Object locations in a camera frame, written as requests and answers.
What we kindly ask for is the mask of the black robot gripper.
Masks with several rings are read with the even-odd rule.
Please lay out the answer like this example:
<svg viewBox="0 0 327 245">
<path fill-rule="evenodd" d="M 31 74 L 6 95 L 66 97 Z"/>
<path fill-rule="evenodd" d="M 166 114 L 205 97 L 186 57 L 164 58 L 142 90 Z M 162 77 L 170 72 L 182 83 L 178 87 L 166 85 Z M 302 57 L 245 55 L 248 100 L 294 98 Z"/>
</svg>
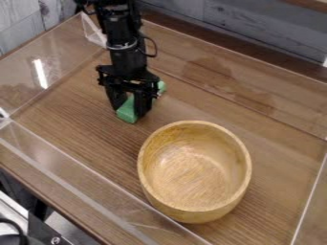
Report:
<svg viewBox="0 0 327 245">
<path fill-rule="evenodd" d="M 152 109 L 152 99 L 158 95 L 160 78 L 149 72 L 146 62 L 146 58 L 157 54 L 146 53 L 142 38 L 122 42 L 108 40 L 105 47 L 110 63 L 96 67 L 98 84 L 104 87 L 113 110 L 124 104 L 128 94 L 133 94 L 133 111 L 141 118 Z"/>
</svg>

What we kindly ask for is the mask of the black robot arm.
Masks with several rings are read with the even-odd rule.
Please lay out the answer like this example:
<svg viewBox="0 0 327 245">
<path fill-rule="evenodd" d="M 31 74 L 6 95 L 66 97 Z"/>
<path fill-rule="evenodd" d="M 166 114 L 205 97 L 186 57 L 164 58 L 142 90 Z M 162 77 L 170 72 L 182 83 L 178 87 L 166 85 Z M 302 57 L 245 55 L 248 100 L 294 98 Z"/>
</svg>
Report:
<svg viewBox="0 0 327 245">
<path fill-rule="evenodd" d="M 158 96 L 160 78 L 148 70 L 148 58 L 157 56 L 157 44 L 141 31 L 141 15 L 133 0 L 74 0 L 86 15 L 96 15 L 105 35 L 110 63 L 98 65 L 98 84 L 114 111 L 132 94 L 132 113 L 140 119 Z"/>
</svg>

